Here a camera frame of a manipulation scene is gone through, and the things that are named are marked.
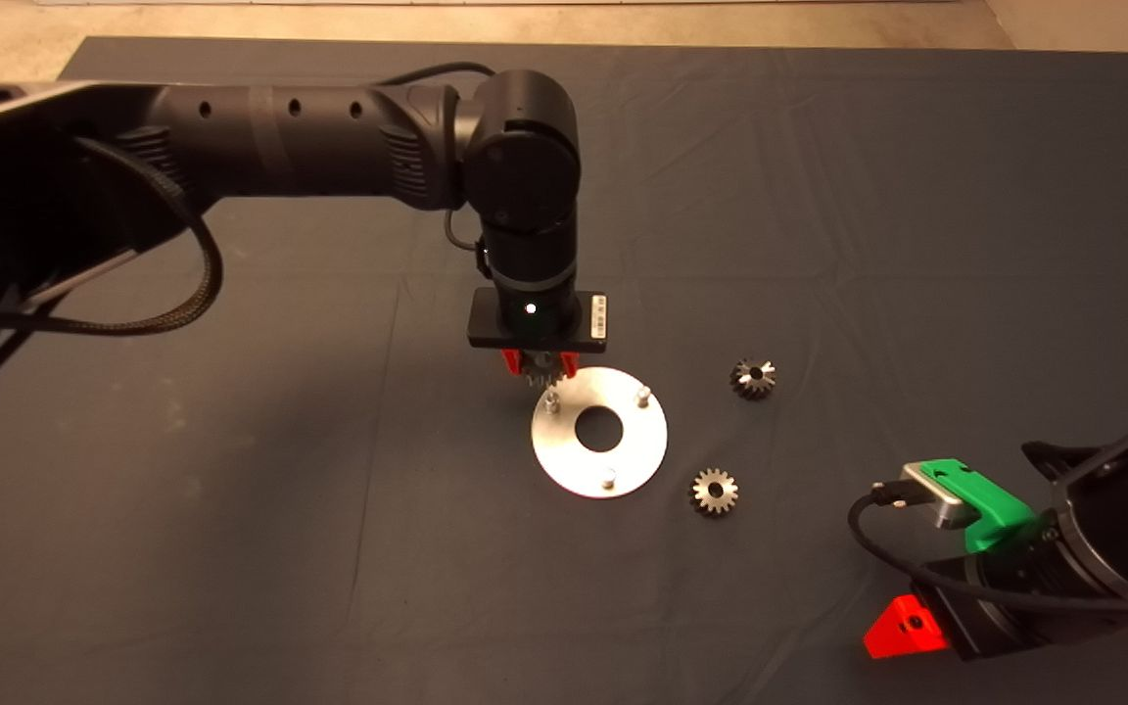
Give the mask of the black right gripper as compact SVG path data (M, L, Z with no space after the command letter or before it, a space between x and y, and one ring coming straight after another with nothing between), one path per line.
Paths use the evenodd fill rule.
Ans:
M936 559L925 567L980 588L1019 585L1011 570L989 559ZM920 598L911 593L892 598L869 625L863 646L871 659L932 653L950 645L966 662L1020 651L1019 622L1006 607L920 582L916 593Z

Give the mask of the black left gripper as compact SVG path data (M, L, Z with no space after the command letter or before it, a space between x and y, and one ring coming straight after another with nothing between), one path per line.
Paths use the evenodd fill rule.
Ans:
M558 353L559 380L578 374L579 353L603 353L608 345L607 296L578 291L567 305L525 301L513 311L500 305L495 287L479 287L467 318L467 341L474 349L499 349L510 374L527 374L529 352Z

